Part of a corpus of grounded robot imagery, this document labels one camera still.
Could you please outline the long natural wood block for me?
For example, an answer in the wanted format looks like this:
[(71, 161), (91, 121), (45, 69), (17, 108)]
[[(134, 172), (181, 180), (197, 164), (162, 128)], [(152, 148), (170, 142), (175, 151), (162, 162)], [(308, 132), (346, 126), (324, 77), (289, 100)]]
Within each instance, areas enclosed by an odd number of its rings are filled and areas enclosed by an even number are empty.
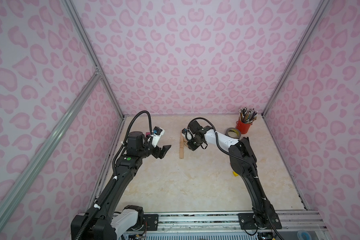
[(184, 159), (184, 149), (183, 148), (180, 148), (180, 150), (179, 150), (179, 158)]

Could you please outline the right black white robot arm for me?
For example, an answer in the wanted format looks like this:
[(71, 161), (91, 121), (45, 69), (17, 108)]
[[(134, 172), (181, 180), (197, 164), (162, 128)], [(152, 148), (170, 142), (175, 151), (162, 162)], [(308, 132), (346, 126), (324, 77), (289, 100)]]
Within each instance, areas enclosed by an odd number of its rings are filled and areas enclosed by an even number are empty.
[(280, 230), (282, 228), (278, 214), (266, 196), (257, 171), (257, 158), (250, 145), (249, 138), (234, 139), (219, 133), (213, 124), (205, 118), (191, 120), (182, 135), (188, 148), (195, 151), (208, 145), (230, 157), (230, 165), (245, 183), (254, 213), (252, 219), (256, 229)]

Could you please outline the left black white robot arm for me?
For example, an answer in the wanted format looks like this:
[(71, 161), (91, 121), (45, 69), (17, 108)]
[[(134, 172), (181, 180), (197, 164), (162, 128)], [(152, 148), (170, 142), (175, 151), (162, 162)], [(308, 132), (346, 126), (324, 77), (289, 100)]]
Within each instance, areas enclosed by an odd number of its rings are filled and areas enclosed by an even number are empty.
[(118, 215), (115, 210), (143, 160), (149, 156), (162, 159), (171, 148), (169, 145), (158, 147), (164, 132), (155, 127), (150, 135), (139, 131), (128, 134), (126, 146), (115, 159), (113, 175), (106, 187), (83, 215), (77, 215), (72, 220), (73, 240), (118, 240), (128, 230), (145, 230), (147, 225), (142, 207), (128, 205)]

